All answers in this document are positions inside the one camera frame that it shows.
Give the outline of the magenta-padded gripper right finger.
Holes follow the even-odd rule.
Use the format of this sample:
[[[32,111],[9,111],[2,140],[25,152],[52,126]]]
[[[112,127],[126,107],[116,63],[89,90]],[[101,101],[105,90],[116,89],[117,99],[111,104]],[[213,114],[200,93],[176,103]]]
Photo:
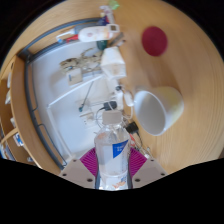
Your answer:
[[[167,172],[149,155],[132,148],[128,164],[128,188],[135,189],[150,184],[167,175]]]

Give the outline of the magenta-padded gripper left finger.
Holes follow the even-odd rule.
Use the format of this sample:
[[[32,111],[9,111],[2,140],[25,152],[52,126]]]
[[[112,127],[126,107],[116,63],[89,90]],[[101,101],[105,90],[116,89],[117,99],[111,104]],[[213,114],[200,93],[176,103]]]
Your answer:
[[[73,158],[62,170],[60,177],[84,188],[99,188],[99,168],[94,148],[80,159]]]

